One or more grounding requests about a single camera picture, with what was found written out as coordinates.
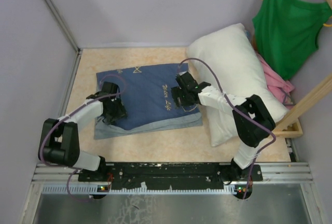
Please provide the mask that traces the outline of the white pillow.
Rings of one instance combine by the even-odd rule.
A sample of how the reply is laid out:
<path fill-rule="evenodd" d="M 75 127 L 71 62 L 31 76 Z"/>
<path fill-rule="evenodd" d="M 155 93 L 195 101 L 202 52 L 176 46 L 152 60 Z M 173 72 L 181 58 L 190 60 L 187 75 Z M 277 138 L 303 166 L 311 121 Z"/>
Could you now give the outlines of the white pillow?
<path fill-rule="evenodd" d="M 260 96 L 275 122 L 287 108 L 268 90 L 264 71 L 243 24 L 237 23 L 195 40 L 186 50 L 200 81 L 228 95 Z"/>

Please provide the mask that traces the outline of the aluminium rail frame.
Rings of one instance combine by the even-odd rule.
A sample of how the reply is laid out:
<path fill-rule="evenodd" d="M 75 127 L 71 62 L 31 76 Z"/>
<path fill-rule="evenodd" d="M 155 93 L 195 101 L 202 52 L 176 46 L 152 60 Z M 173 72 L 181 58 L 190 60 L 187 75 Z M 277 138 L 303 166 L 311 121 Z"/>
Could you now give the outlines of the aluminium rail frame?
<path fill-rule="evenodd" d="M 47 120 L 23 223 L 323 223 L 306 162 L 110 161 L 82 164 L 99 113 Z"/>

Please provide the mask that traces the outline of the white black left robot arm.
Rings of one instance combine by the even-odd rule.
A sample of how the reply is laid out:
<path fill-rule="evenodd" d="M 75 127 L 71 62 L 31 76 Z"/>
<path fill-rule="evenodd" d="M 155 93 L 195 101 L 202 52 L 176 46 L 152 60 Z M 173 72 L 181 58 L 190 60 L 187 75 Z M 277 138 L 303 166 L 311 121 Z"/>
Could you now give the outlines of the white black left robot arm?
<path fill-rule="evenodd" d="M 42 127 L 38 158 L 45 165 L 56 164 L 87 170 L 91 177 L 101 181 L 107 177 L 108 168 L 102 157 L 82 151 L 79 132 L 95 118 L 114 124 L 125 118 L 127 111 L 120 98 L 117 84 L 103 83 L 101 90 L 88 96 L 73 112 L 58 119 L 45 120 Z"/>

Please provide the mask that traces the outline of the pink shirt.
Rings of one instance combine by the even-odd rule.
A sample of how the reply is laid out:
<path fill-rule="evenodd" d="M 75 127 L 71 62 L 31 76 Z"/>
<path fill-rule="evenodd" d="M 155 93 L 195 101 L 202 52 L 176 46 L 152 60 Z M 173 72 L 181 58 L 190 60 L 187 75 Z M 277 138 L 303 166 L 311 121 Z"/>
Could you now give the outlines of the pink shirt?
<path fill-rule="evenodd" d="M 264 71 L 265 80 L 267 83 L 268 90 L 273 94 L 273 96 L 282 103 L 283 92 L 291 94 L 295 87 L 289 82 L 285 81 L 281 76 L 279 76 L 262 58 L 259 53 L 256 53 L 259 59 L 262 69 Z"/>

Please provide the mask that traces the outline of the wooden clothes rack frame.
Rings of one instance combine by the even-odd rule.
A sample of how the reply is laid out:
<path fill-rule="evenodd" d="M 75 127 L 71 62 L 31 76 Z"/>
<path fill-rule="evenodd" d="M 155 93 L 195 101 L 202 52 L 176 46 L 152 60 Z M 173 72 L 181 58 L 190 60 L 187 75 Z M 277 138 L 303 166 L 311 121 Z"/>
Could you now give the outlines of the wooden clothes rack frame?
<path fill-rule="evenodd" d="M 325 0 L 331 9 L 331 0 Z M 275 134 L 286 132 L 289 126 L 297 122 L 298 118 L 312 108 L 317 102 L 323 99 L 331 92 L 331 74 L 324 78 L 316 87 L 314 87 L 302 100 L 277 123 L 274 129 Z"/>

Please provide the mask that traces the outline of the grey-blue pillowcase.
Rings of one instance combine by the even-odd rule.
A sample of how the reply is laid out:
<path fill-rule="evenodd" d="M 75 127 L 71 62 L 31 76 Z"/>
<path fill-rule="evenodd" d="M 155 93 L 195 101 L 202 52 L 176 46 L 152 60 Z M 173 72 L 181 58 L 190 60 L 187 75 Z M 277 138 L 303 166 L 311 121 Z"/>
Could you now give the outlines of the grey-blue pillowcase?
<path fill-rule="evenodd" d="M 177 107 L 172 99 L 171 88 L 177 85 L 177 69 L 178 64 L 170 63 L 97 73 L 98 89 L 104 82 L 120 87 L 121 101 L 128 116 L 112 124 L 97 117 L 94 139 L 202 126 L 198 106 Z"/>

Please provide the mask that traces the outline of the green tank top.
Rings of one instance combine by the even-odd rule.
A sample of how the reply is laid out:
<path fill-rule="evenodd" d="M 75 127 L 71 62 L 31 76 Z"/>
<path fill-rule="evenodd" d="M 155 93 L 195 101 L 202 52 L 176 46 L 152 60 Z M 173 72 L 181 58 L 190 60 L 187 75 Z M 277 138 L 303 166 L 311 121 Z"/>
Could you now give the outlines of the green tank top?
<path fill-rule="evenodd" d="M 318 50 L 318 35 L 330 17 L 327 2 L 263 0 L 252 19 L 257 51 L 279 76 L 289 80 Z"/>

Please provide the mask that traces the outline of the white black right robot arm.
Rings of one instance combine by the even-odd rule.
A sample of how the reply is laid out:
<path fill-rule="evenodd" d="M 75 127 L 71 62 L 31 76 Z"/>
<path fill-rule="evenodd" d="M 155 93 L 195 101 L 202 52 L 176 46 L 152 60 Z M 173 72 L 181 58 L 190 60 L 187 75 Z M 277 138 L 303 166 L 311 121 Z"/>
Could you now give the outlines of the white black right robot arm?
<path fill-rule="evenodd" d="M 178 86 L 171 89 L 171 94 L 176 106 L 199 104 L 233 118 L 241 142 L 232 159 L 231 172 L 237 180 L 246 179 L 260 142 L 275 128 L 275 122 L 262 99 L 255 94 L 247 98 L 225 94 L 208 82 L 197 83 L 189 72 L 180 72 L 175 79 Z"/>

